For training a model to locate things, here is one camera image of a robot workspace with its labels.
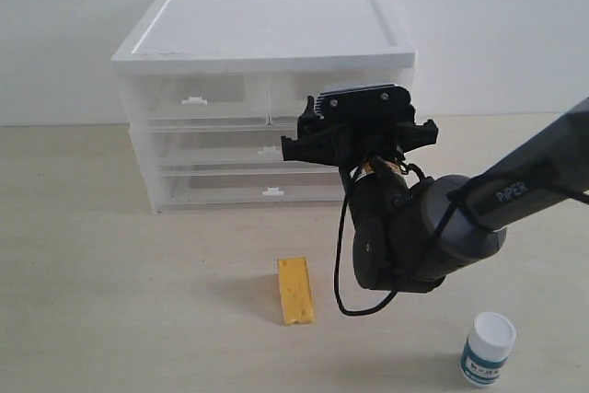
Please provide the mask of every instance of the plastic drawer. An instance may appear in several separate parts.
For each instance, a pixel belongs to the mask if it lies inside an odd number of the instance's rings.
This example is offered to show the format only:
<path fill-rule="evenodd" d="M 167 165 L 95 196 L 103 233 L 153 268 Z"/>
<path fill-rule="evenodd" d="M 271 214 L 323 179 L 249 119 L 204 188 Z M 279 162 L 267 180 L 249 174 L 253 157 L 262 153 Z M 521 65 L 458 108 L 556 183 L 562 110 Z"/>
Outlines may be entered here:
<path fill-rule="evenodd" d="M 335 169 L 307 173 L 146 176 L 155 212 L 227 203 L 338 202 L 343 198 Z"/>
<path fill-rule="evenodd" d="M 133 147 L 142 165 L 159 171 L 207 168 L 308 168 L 284 162 L 281 136 L 296 137 L 292 126 L 213 127 L 185 131 L 130 130 Z"/>
<path fill-rule="evenodd" d="M 268 122 L 265 75 L 129 75 L 122 99 L 136 127 Z"/>
<path fill-rule="evenodd" d="M 412 69 L 365 68 L 317 72 L 279 73 L 269 77 L 271 122 L 293 123 L 303 112 L 308 96 L 343 87 L 393 82 L 410 87 Z"/>

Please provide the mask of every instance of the blue label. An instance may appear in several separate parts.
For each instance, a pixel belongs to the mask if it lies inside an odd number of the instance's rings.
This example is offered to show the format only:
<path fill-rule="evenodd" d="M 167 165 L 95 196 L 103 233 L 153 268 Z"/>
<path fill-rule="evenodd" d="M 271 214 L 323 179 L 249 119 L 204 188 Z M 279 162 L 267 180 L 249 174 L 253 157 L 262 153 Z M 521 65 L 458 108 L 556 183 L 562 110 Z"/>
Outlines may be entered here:
<path fill-rule="evenodd" d="M 505 365 L 506 361 L 507 358 L 498 363 L 482 359 L 472 351 L 467 340 L 464 351 L 462 352 L 460 367 L 464 374 L 472 381 L 478 384 L 488 385 L 497 380 L 499 369 Z"/>

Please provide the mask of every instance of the drawer handle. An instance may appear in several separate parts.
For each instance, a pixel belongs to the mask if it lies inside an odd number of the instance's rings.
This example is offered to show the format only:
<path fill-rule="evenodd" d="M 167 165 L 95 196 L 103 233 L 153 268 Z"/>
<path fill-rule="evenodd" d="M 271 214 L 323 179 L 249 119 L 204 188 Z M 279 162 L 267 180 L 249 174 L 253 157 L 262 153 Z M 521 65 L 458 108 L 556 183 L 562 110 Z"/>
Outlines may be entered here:
<path fill-rule="evenodd" d="M 264 146 L 258 151 L 259 156 L 279 156 L 280 151 L 276 146 Z"/>
<path fill-rule="evenodd" d="M 264 197 L 280 197 L 284 195 L 284 191 L 280 188 L 268 188 L 261 193 Z"/>
<path fill-rule="evenodd" d="M 202 97 L 188 97 L 182 100 L 183 105 L 207 105 L 209 102 Z"/>

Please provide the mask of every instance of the black cable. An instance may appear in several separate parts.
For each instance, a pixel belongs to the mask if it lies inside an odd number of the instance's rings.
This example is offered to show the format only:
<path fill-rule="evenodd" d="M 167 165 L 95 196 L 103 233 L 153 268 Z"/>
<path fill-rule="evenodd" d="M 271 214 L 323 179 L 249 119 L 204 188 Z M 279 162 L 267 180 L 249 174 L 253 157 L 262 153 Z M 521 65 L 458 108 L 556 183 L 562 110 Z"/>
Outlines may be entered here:
<path fill-rule="evenodd" d="M 363 310 L 348 310 L 343 305 L 343 302 L 341 301 L 341 295 L 340 295 L 341 244 L 343 241 L 343 228 L 344 228 L 344 224 L 345 224 L 345 216 L 346 216 L 346 211 L 348 209 L 348 203 L 350 200 L 350 194 L 352 193 L 352 189 L 353 189 L 353 186 L 354 186 L 356 180 L 358 179 L 358 177 L 360 176 L 360 173 L 363 170 L 364 162 L 365 162 L 365 160 L 363 160 L 363 163 L 355 170 L 355 172 L 352 176 L 352 181 L 350 183 L 350 186 L 348 186 L 348 189 L 345 190 L 345 194 L 343 197 L 343 204 L 341 206 L 340 226 L 338 229 L 338 243 L 336 246 L 335 267 L 334 267 L 334 271 L 333 271 L 333 288 L 334 288 L 335 298 L 338 303 L 338 307 L 340 308 L 340 312 L 347 317 L 364 317 L 364 316 L 368 316 L 368 315 L 373 315 L 374 313 L 379 312 L 380 310 L 382 310 L 383 308 L 385 308 L 386 306 L 388 306 L 391 303 L 391 301 L 395 298 L 395 296 L 397 296 L 398 292 L 403 287 L 403 285 L 408 280 L 410 280 L 413 277 L 413 275 L 415 275 L 417 270 L 423 265 L 423 262 L 427 259 L 428 255 L 435 247 L 435 243 L 436 243 L 437 239 L 444 233 L 444 229 L 446 228 L 446 226 L 450 222 L 452 215 L 454 215 L 454 212 L 456 211 L 456 209 L 458 208 L 460 203 L 462 203 L 464 201 L 464 199 L 467 197 L 469 192 L 471 192 L 473 189 L 476 189 L 478 186 L 482 186 L 483 184 L 486 184 L 487 182 L 495 180 L 495 179 L 508 179 L 508 180 L 515 180 L 515 181 L 518 181 L 521 179 L 516 176 L 509 175 L 509 174 L 486 173 L 486 174 L 482 174 L 477 177 L 474 177 L 473 179 L 470 179 L 460 189 L 458 189 L 454 192 L 451 192 L 451 194 L 449 195 L 450 204 L 446 208 L 444 215 L 442 216 L 442 219 L 440 220 L 440 222 L 438 223 L 438 225 L 436 226 L 436 228 L 434 229 L 434 231 L 432 232 L 432 234 L 428 238 L 427 244 L 425 246 L 425 251 L 423 252 L 422 256 L 417 260 L 415 265 L 403 276 L 403 278 L 401 278 L 398 281 L 398 283 L 396 284 L 396 287 L 393 290 L 391 290 L 388 293 L 388 295 L 376 306 L 373 306 L 373 307 L 370 307 L 367 309 L 363 309 Z M 418 176 L 420 175 L 415 169 L 411 168 L 410 166 L 408 168 L 415 171 L 418 174 Z M 565 187 L 560 186 L 558 184 L 552 184 L 552 183 L 545 183 L 542 186 L 540 186 L 540 189 L 559 193 L 559 194 L 561 194 L 567 198 L 570 198 L 572 200 L 582 202 L 584 204 L 589 204 L 589 195 L 587 195 L 581 191 L 576 191 L 573 189 L 565 188 Z"/>

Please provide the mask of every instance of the white cap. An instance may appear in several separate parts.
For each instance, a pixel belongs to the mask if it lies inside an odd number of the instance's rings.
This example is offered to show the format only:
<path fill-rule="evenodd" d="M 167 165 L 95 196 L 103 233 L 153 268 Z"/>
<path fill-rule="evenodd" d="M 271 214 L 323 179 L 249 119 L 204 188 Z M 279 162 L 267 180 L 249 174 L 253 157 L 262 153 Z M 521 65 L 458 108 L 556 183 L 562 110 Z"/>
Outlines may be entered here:
<path fill-rule="evenodd" d="M 499 313 L 483 312 L 475 318 L 468 345 L 480 358 L 498 363 L 509 355 L 515 337 L 515 327 L 509 319 Z"/>

